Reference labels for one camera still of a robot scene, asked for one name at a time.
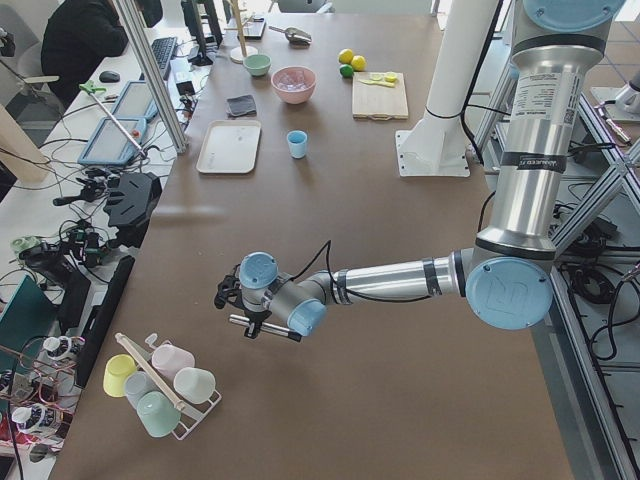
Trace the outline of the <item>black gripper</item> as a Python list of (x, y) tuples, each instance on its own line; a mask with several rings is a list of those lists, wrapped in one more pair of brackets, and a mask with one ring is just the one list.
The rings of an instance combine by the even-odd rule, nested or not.
[(240, 265), (236, 264), (217, 286), (217, 292), (213, 298), (213, 305), (217, 309), (223, 309), (227, 304), (240, 309), (248, 318), (244, 331), (246, 338), (257, 338), (261, 332), (261, 324), (271, 316), (267, 310), (254, 312), (244, 305), (241, 283), (238, 278)]

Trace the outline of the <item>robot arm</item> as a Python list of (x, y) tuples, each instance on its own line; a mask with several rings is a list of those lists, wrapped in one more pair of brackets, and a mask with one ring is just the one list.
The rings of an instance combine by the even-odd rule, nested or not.
[(618, 1), (520, 1), (511, 60), (518, 72), (488, 225), (474, 246), (445, 257), (313, 275), (247, 255), (219, 283), (217, 308), (244, 312), (245, 336), (300, 340), (330, 305), (411, 303), (455, 293), (497, 328), (518, 330), (550, 309), (556, 248), (549, 226), (586, 73), (602, 59)]

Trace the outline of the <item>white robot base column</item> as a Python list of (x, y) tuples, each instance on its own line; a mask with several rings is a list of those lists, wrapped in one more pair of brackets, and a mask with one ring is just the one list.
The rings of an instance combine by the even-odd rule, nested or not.
[(491, 40), (498, 1), (454, 1), (448, 15), (425, 112), (410, 130), (396, 132), (403, 177), (467, 177), (469, 139), (461, 115), (483, 47)]

